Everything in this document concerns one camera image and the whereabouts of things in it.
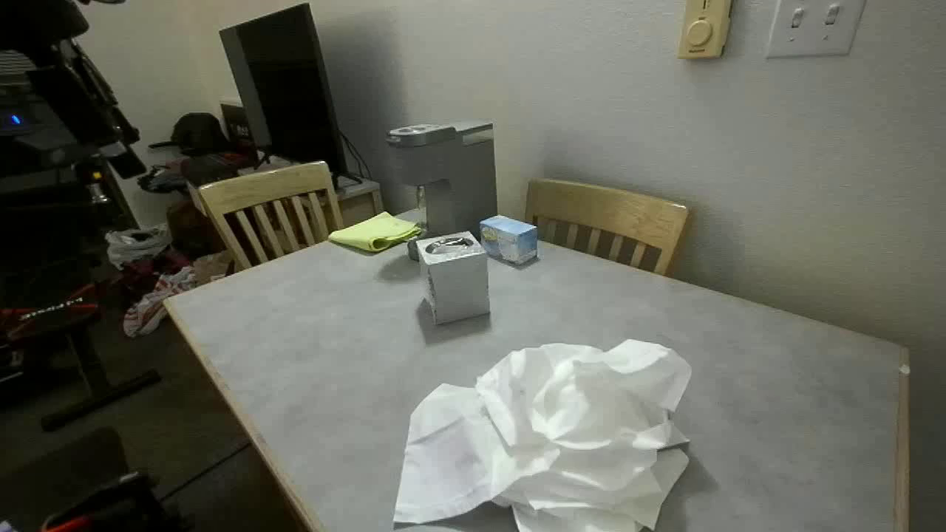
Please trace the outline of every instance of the floor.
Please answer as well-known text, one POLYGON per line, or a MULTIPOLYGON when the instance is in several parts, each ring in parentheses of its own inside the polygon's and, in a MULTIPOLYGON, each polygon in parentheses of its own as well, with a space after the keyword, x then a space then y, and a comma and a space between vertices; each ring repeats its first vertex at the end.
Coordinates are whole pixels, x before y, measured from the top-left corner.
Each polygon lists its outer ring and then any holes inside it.
MULTIPOLYGON (((113 426, 120 435, 127 465, 155 479, 155 496, 175 506, 189 530, 299 530, 240 422, 212 394, 170 323, 129 339, 120 333, 117 317, 102 317, 92 339, 113 377, 155 368, 161 382, 58 431, 40 431, 39 417, 82 395, 80 377, 3 400, 0 475, 113 426)), ((49 364, 67 368, 71 355, 58 351, 49 364)))

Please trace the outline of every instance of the chair backrest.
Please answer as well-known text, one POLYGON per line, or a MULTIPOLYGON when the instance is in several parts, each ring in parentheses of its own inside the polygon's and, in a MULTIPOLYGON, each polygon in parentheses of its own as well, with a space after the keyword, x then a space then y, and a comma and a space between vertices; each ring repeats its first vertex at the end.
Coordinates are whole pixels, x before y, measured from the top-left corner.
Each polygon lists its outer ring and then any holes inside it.
POLYGON ((201 197, 240 269, 315 246, 343 228, 324 163, 206 182, 201 197))
POLYGON ((664 274, 688 210, 609 187, 532 179, 525 216, 541 240, 664 274))

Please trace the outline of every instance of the white wall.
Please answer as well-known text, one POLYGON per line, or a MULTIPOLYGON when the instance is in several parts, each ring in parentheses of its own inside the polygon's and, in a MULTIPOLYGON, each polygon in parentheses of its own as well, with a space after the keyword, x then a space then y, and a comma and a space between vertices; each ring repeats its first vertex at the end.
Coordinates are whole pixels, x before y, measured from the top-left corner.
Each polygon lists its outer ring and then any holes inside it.
MULTIPOLYGON (((145 51, 124 55, 176 67, 117 70, 142 122, 160 122, 169 98, 237 94, 216 29, 288 3, 170 5, 170 51, 127 21, 145 51)), ((386 128, 492 117, 501 210, 522 207, 534 175, 679 197, 694 212, 686 280, 911 346, 918 488, 946 496, 946 3, 869 3, 852 55, 781 63, 761 55, 773 0, 735 3, 719 63, 674 60, 683 0, 318 0, 314 11, 339 123, 376 176, 390 179, 386 128)), ((940 518, 921 507, 926 530, 940 518)))

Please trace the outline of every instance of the small blue box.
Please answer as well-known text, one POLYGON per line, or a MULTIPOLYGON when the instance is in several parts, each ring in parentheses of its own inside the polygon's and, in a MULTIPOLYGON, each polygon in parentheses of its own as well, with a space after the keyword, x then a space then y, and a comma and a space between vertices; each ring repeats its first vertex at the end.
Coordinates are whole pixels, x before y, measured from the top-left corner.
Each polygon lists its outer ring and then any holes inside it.
POLYGON ((537 234, 534 225, 506 218, 506 216, 491 216, 479 221, 479 235, 484 253, 501 259, 501 264, 532 264, 537 258, 537 234))

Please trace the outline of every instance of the light switch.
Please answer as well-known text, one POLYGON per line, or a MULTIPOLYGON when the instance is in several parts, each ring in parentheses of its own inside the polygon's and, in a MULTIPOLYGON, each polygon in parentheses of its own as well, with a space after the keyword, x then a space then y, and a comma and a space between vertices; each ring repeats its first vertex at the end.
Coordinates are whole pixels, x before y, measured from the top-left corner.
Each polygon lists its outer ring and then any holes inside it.
POLYGON ((844 55, 855 48, 862 0, 781 0, 764 55, 844 55))
POLYGON ((679 55, 722 55, 730 36, 730 0, 686 0, 679 55))

